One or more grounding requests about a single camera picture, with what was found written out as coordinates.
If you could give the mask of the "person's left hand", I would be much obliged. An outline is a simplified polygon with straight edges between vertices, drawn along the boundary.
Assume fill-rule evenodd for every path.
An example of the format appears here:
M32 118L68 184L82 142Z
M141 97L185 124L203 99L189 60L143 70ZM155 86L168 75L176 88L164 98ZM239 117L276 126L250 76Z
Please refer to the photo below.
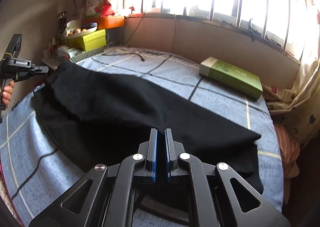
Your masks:
M7 86L5 86L3 89L1 101L4 105L4 109L7 109L8 105L11 101L11 95L14 90L14 85L15 85L15 82L13 80L11 80L10 83Z

